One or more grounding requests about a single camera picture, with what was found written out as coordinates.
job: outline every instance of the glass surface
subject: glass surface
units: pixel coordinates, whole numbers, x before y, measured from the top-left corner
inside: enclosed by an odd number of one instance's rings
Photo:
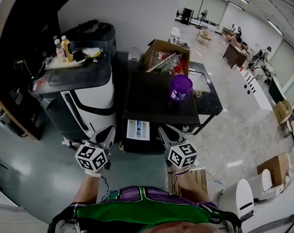
[[[211,92],[205,75],[203,73],[190,71],[189,78],[193,83],[194,90]]]

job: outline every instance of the cardboard box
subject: cardboard box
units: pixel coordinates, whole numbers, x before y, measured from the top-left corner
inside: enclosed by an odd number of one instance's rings
[[[179,189],[179,183],[178,180],[175,182],[175,175],[171,173],[171,168],[168,168],[168,192],[171,194],[176,194],[181,196],[181,192]],[[204,169],[191,171],[192,176],[198,186],[206,193],[207,193],[207,182],[206,182],[206,172]]]
[[[286,99],[282,102],[278,102],[273,107],[273,110],[280,125],[286,122],[293,115],[292,107]]]
[[[190,51],[186,48],[183,48],[181,46],[175,45],[173,43],[169,43],[167,41],[161,41],[154,39],[152,42],[149,43],[149,48],[143,55],[143,60],[142,60],[142,70],[147,71],[150,69],[151,62],[152,62],[152,55],[154,51],[163,51],[163,52],[170,52],[174,53],[176,52],[177,54],[183,54],[186,59],[186,63],[188,64],[187,68],[184,68],[184,75],[188,76],[189,73],[189,64],[190,64]]]
[[[261,174],[265,169],[268,169],[271,173],[272,187],[275,187],[285,184],[285,176],[289,168],[288,154],[282,153],[257,166],[257,173]]]

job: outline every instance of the white bottle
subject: white bottle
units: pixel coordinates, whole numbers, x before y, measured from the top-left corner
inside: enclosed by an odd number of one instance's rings
[[[56,53],[57,53],[57,56],[59,58],[59,61],[60,62],[66,62],[65,50],[61,47],[60,40],[56,39],[54,41],[54,43],[56,45]]]

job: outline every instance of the black table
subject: black table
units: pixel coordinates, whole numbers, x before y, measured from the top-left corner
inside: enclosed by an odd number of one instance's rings
[[[170,124],[185,133],[198,134],[222,111],[217,92],[204,65],[190,62],[189,69],[193,73],[204,75],[210,91],[203,91],[200,98],[196,98],[192,92],[182,102],[170,101],[172,76],[147,72],[131,74],[122,120],[125,151],[134,150],[143,153],[164,151],[157,132],[161,124]],[[209,117],[201,124],[199,115],[209,115]],[[150,141],[126,138],[129,119],[150,122]]]

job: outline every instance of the gray floor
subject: gray floor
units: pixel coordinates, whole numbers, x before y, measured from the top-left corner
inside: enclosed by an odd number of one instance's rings
[[[175,22],[181,39],[191,46],[191,60],[203,63],[210,74],[224,110],[191,140],[197,148],[207,148],[210,158],[199,157],[200,166],[224,184],[256,175],[256,166],[269,158],[289,151],[290,137],[283,138],[273,111],[260,123],[249,126],[236,117],[239,101],[227,88],[230,67],[222,58],[227,47],[223,38],[212,34],[207,48],[199,44],[197,29]],[[41,141],[19,138],[0,126],[0,158],[10,166],[0,167],[0,186],[13,201],[37,218],[50,222],[53,216],[71,203],[83,171],[74,159],[75,152],[61,145],[62,136],[49,122]],[[110,190],[128,185],[150,185],[165,189],[166,170],[162,156],[141,156],[112,149],[111,170],[105,172]],[[228,167],[237,162],[242,164]],[[208,175],[208,194],[216,198],[225,188]],[[105,192],[101,182],[100,195]]]
[[[72,202],[80,187],[83,171],[75,152],[61,145],[62,135],[47,120],[40,141],[19,138],[0,126],[0,186],[15,203],[30,214],[49,223]],[[166,189],[165,160],[162,156],[123,153],[112,147],[112,165],[107,178],[109,190],[130,185],[148,185]],[[101,179],[99,197],[106,192]]]

